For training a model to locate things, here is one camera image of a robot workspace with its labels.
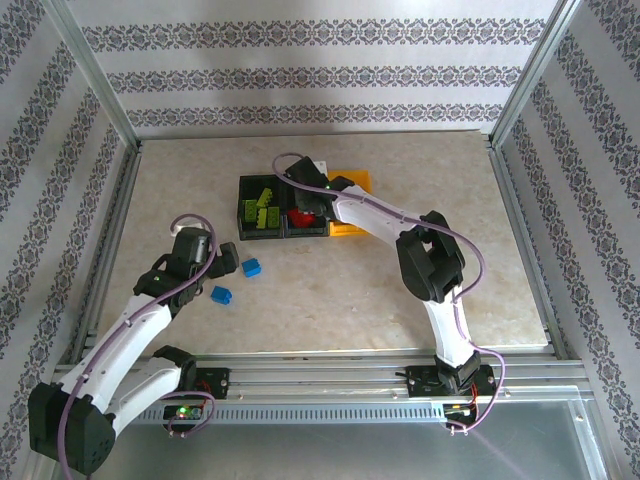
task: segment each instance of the white wall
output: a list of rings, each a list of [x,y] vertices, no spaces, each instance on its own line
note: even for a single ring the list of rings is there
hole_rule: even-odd
[[[144,138],[489,132],[555,0],[75,0]]]
[[[26,402],[69,344],[124,147],[42,6],[1,0],[0,479],[21,475]]]
[[[584,2],[503,145],[566,342],[640,477],[640,15]]]

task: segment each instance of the lego brick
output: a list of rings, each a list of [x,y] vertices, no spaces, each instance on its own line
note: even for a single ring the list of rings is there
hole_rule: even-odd
[[[244,221],[255,222],[258,220],[258,201],[243,200],[244,203]]]
[[[211,292],[211,299],[222,305],[229,305],[232,296],[231,291],[224,287],[213,287],[213,292]]]
[[[256,228],[264,229],[267,228],[267,209],[259,208],[258,209],[258,224]]]
[[[316,216],[311,213],[302,213],[298,208],[292,208],[287,212],[289,220],[294,228],[309,228],[316,221]]]
[[[267,208],[267,227],[278,228],[280,226],[280,208]]]
[[[259,208],[267,208],[269,206],[269,202],[271,202],[271,198],[273,197],[273,192],[270,188],[265,188],[262,190],[260,194],[260,198],[258,199],[258,207]]]
[[[242,270],[247,278],[258,275],[262,272],[262,267],[260,266],[260,262],[255,258],[247,260],[246,262],[242,262]]]

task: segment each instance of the enclosure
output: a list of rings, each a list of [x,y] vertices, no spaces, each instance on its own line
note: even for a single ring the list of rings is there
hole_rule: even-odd
[[[168,343],[230,368],[221,425],[197,448],[175,446],[154,404],[96,478],[172,478],[184,471],[151,465],[153,454],[205,458],[212,445],[229,464],[190,463],[191,475],[408,478],[431,466],[470,478],[451,469],[467,449],[495,462],[483,466],[495,478],[640,477],[637,0],[1,9],[0,478],[60,474],[29,450],[29,394],[117,320],[184,212],[209,217],[263,267],[207,283],[145,351]],[[489,273],[465,311],[508,374],[477,437],[427,425],[442,404],[412,410],[394,374],[433,363],[435,337],[388,246],[239,241],[238,179],[270,174],[286,151],[330,172],[366,170],[375,196],[443,213],[483,251]],[[463,253],[468,285],[478,267]],[[208,298],[214,285],[231,305]],[[274,412],[277,422],[258,421]],[[525,445],[531,461],[519,465]],[[384,452],[395,459],[383,465]]]

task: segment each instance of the green block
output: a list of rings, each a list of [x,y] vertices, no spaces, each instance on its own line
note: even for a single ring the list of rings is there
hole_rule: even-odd
[[[278,228],[280,226],[279,207],[269,207],[267,209],[267,225],[269,228]]]
[[[264,229],[267,228],[267,209],[259,208],[258,209],[258,225],[257,228]]]
[[[273,192],[270,188],[265,188],[260,194],[260,198],[258,199],[258,207],[267,208],[269,206],[269,202],[273,197]]]
[[[255,222],[258,219],[258,201],[243,200],[244,203],[244,221]]]

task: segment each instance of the aluminum frame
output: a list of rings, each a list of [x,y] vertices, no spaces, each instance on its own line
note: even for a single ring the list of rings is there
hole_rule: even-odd
[[[333,355],[206,355],[197,357],[197,364],[231,370],[227,399],[216,402],[215,418],[221,424],[426,423],[442,421],[443,399],[409,398],[405,380],[395,373],[408,365],[433,365],[433,353],[424,350],[407,354],[397,350]],[[482,360],[491,364],[499,377],[495,359],[489,356]],[[610,445],[602,435],[601,419],[582,362],[558,360],[551,354],[507,354],[506,360],[506,386],[498,396],[496,408],[505,403],[567,403],[591,478],[620,478]],[[141,364],[134,366],[130,374]],[[71,368],[73,365],[58,366],[54,381]],[[480,397],[479,403],[488,400]],[[467,397],[446,397],[447,404],[467,401]],[[176,402],[185,403],[157,402],[129,428],[136,424],[162,424],[163,405]],[[365,413],[358,418],[357,411]],[[322,416],[322,412],[336,413]],[[337,412],[346,413],[338,416]],[[34,471],[41,472],[40,476],[34,476]],[[52,472],[55,473],[55,466],[32,459],[27,472],[31,476],[24,478],[53,478]]]
[[[87,77],[89,85],[107,111],[118,133],[127,146],[137,147],[140,144],[140,139],[65,0],[42,0],[42,5],[60,32],[76,63]]]
[[[487,151],[543,327],[549,335],[556,356],[559,359],[568,359],[569,353],[567,352],[560,327],[558,326],[558,319],[551,306],[549,292],[547,291],[542,272],[538,266],[524,215],[522,214],[522,210],[520,210],[516,192],[509,178],[502,151],[500,148],[488,148]]]
[[[133,195],[133,187],[141,159],[142,148],[133,146],[127,148],[122,160],[122,168],[125,170],[124,183],[120,191],[113,193],[110,201],[110,204],[113,204],[114,208],[113,220],[109,225],[105,225],[104,227],[107,229],[104,237],[105,243],[102,246],[104,257],[97,266],[93,289],[87,292],[89,299],[84,314],[82,318],[78,320],[78,335],[76,336],[75,344],[72,345],[69,356],[70,362],[72,363],[78,363],[82,359],[84,350],[87,348],[87,340],[92,337],[92,332],[94,332],[93,338],[95,338],[95,328],[100,319],[102,307],[106,299],[107,288],[109,287],[109,280],[111,279],[116,253],[120,245],[122,231],[124,230],[129,203]]]
[[[582,0],[560,0],[551,12],[540,40],[527,60],[522,75],[489,135],[494,148],[504,143],[581,3]]]

